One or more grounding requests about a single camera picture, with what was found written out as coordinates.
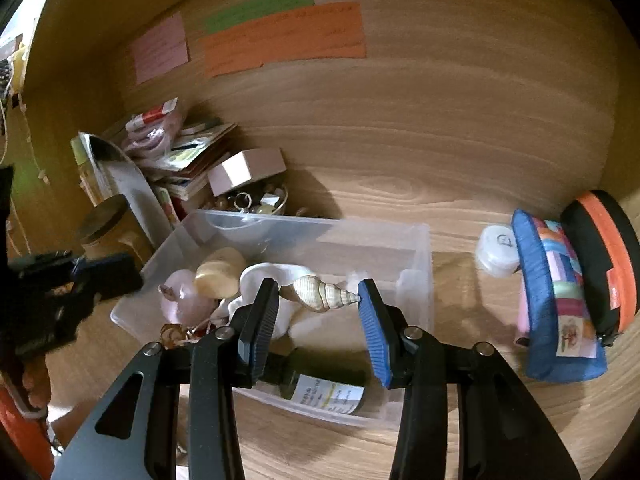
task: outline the metal screw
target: metal screw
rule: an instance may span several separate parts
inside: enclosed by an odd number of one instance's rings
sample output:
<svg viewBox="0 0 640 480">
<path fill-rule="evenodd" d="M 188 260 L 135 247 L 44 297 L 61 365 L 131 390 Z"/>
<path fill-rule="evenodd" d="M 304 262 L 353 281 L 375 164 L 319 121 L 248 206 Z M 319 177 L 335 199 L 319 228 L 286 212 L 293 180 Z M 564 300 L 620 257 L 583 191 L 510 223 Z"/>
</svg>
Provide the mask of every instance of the metal screw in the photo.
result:
<svg viewBox="0 0 640 480">
<path fill-rule="evenodd" d="M 162 345 L 158 341 L 147 343 L 142 349 L 142 353 L 147 356 L 156 355 L 162 350 Z"/>
<path fill-rule="evenodd" d="M 482 341 L 476 343 L 476 352 L 478 352 L 480 355 L 489 356 L 494 354 L 495 348 L 491 343 Z"/>
<path fill-rule="evenodd" d="M 235 333 L 236 331 L 230 326 L 221 326 L 216 330 L 216 338 L 224 341 L 226 339 L 231 339 Z"/>
<path fill-rule="evenodd" d="M 416 341 L 422 337 L 422 329 L 419 326 L 408 326 L 404 329 L 404 337 L 410 339 L 411 341 Z"/>
</svg>

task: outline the glass bottle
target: glass bottle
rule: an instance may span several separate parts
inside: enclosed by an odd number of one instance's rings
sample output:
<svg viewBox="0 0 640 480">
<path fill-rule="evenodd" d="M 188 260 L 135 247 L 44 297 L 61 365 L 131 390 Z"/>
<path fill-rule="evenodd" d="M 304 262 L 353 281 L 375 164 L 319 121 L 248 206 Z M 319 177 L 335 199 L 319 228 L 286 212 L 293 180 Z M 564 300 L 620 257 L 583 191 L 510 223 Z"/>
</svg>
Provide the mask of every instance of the glass bottle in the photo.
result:
<svg viewBox="0 0 640 480">
<path fill-rule="evenodd" d="M 270 353 L 261 381 L 276 384 L 283 399 L 334 413 L 361 405 L 369 377 L 366 352 L 317 352 L 296 348 L 287 356 Z"/>
</svg>

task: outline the stack of papers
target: stack of papers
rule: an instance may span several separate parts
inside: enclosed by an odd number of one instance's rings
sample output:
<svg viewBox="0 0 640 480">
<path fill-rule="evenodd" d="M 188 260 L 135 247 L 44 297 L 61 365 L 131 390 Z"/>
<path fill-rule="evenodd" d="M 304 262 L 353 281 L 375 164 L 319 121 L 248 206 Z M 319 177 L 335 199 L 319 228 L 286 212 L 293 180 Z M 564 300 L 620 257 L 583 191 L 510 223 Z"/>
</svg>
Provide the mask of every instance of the stack of papers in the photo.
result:
<svg viewBox="0 0 640 480">
<path fill-rule="evenodd" d="M 224 162 L 231 156 L 230 152 L 224 153 L 216 160 L 211 167 Z M 195 178 L 185 178 L 183 176 L 163 176 L 154 182 L 156 186 L 164 187 L 172 196 L 177 196 L 180 200 L 188 200 L 205 186 L 209 186 L 207 171 L 203 171 Z"/>
<path fill-rule="evenodd" d="M 153 180 L 160 175 L 196 178 L 212 165 L 219 164 L 226 152 L 226 145 L 221 140 L 236 126 L 235 123 L 220 124 L 194 136 L 178 137 L 166 155 L 155 160 L 140 159 L 136 164 Z"/>
</svg>

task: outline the white lid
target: white lid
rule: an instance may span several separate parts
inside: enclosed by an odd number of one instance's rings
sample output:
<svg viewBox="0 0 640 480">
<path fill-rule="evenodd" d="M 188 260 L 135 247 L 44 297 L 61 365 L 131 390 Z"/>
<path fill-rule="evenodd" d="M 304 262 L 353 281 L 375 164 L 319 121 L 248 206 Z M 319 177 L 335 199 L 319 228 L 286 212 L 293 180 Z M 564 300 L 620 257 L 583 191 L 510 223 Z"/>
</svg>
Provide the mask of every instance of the white lid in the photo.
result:
<svg viewBox="0 0 640 480">
<path fill-rule="evenodd" d="M 476 246 L 478 267 L 496 278 L 511 276 L 520 257 L 513 231 L 506 225 L 485 227 Z"/>
</svg>

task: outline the bottle label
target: bottle label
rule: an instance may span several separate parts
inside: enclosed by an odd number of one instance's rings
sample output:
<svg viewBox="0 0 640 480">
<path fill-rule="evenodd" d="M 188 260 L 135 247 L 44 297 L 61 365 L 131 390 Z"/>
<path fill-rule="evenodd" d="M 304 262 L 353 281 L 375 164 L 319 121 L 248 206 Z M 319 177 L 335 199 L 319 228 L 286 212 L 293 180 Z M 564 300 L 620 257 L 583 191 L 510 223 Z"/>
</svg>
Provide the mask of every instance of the bottle label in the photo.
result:
<svg viewBox="0 0 640 480">
<path fill-rule="evenodd" d="M 334 383 L 308 375 L 300 375 L 291 400 L 328 412 L 351 413 L 358 407 L 363 393 L 362 386 Z"/>
</svg>

